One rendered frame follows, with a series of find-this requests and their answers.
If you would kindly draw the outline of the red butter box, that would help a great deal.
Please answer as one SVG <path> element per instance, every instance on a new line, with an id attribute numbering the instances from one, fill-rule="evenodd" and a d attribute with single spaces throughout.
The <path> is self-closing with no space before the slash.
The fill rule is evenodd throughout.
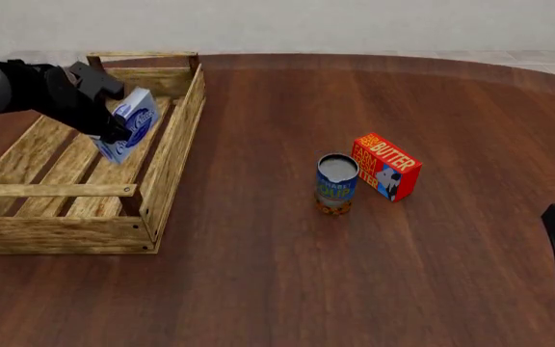
<path id="1" fill-rule="evenodd" d="M 376 133 L 354 141 L 351 157 L 359 166 L 358 177 L 389 201 L 412 193 L 422 163 Z"/>

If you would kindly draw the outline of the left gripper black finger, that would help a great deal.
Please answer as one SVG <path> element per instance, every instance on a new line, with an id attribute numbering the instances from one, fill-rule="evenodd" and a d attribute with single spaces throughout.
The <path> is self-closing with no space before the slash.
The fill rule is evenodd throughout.
<path id="1" fill-rule="evenodd" d="M 125 118 L 120 115 L 110 115 L 97 126 L 95 132 L 94 136 L 105 144 L 128 141 L 132 135 L 132 131 L 126 127 Z"/>

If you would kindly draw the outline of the blue soup tin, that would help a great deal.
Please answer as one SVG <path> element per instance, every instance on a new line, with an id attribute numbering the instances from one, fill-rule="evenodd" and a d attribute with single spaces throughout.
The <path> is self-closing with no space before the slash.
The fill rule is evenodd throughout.
<path id="1" fill-rule="evenodd" d="M 349 155 L 330 153 L 317 162 L 315 201 L 331 216 L 347 213 L 353 203 L 359 174 L 358 163 Z"/>

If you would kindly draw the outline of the blue white cream cheese box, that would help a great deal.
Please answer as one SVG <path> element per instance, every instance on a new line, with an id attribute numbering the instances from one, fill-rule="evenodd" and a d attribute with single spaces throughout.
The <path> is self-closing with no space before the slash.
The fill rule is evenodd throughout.
<path id="1" fill-rule="evenodd" d="M 131 131 L 129 139 L 107 144 L 95 136 L 90 136 L 90 138 L 108 161 L 122 164 L 157 123 L 160 115 L 151 92 L 142 88 L 135 88 L 116 107 L 113 115 L 123 118 L 124 127 Z"/>

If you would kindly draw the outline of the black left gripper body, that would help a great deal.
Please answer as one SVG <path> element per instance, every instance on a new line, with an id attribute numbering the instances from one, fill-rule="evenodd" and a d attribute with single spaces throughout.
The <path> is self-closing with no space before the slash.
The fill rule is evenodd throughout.
<path id="1" fill-rule="evenodd" d="M 99 100 L 112 83 L 103 71 L 89 66 L 77 66 L 74 71 L 80 77 L 78 86 L 69 80 L 64 68 L 53 66 L 44 73 L 50 100 L 41 112 L 82 133 L 114 132 L 115 119 Z"/>

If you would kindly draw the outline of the wooden slat tray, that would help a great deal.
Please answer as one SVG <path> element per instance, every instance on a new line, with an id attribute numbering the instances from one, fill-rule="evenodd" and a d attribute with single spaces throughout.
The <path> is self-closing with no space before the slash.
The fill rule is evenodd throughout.
<path id="1" fill-rule="evenodd" d="M 186 67 L 111 67 L 149 89 L 159 120 L 123 164 L 90 138 L 38 118 L 0 157 L 0 254 L 156 254 L 205 103 L 198 54 Z"/>

